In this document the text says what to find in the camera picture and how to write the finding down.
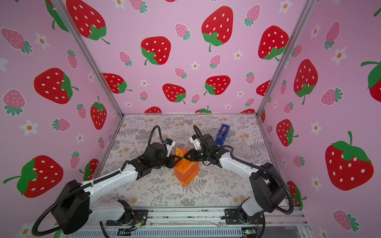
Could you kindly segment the orange wrapping paper sheet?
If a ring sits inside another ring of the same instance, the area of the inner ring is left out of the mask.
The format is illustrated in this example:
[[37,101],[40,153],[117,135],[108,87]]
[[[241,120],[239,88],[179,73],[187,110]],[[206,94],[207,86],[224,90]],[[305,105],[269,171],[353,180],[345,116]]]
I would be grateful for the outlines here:
[[187,153],[187,150],[176,148],[175,155],[179,158],[176,157],[177,163],[173,169],[177,179],[182,184],[182,186],[187,186],[200,171],[199,162],[189,161],[185,157]]

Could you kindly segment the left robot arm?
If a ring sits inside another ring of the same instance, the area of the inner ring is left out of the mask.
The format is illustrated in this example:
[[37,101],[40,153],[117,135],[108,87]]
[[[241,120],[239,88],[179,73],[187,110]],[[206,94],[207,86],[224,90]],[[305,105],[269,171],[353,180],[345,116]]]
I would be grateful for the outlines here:
[[67,183],[52,209],[60,230],[65,235],[73,234],[92,223],[113,221],[118,225],[134,226],[138,223],[134,210],[123,199],[113,203],[100,203],[99,199],[118,187],[151,173],[161,167],[173,168],[178,158],[171,154],[175,142],[167,139],[147,146],[145,152],[121,168],[96,179],[82,183],[73,180]]

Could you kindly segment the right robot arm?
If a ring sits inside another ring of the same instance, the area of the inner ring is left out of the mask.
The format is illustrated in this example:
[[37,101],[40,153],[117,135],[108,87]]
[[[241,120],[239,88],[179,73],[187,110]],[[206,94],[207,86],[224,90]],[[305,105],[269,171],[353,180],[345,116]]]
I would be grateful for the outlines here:
[[254,216],[263,212],[278,210],[290,215],[294,211],[293,198],[287,184],[271,163],[253,164],[234,155],[234,148],[229,145],[219,146],[207,134],[193,135],[190,142],[194,148],[184,158],[191,162],[205,162],[232,171],[248,180],[253,196],[238,206],[238,217],[248,223]]

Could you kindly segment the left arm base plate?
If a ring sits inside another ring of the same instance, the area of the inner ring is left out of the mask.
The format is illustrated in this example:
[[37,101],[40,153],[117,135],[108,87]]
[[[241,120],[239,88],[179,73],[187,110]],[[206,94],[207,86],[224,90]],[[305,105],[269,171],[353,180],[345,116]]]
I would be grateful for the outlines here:
[[125,214],[117,221],[108,220],[106,226],[135,226],[136,224],[144,226],[146,224],[148,217],[148,210],[134,209],[132,211],[127,211]]

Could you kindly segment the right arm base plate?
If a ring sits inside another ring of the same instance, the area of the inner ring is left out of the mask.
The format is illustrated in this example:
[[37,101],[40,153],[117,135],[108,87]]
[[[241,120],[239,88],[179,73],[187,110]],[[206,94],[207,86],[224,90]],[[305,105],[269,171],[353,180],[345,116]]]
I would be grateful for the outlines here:
[[264,218],[264,214],[262,213],[248,216],[243,210],[233,208],[224,210],[222,220],[225,220],[228,225],[262,225],[264,223]]

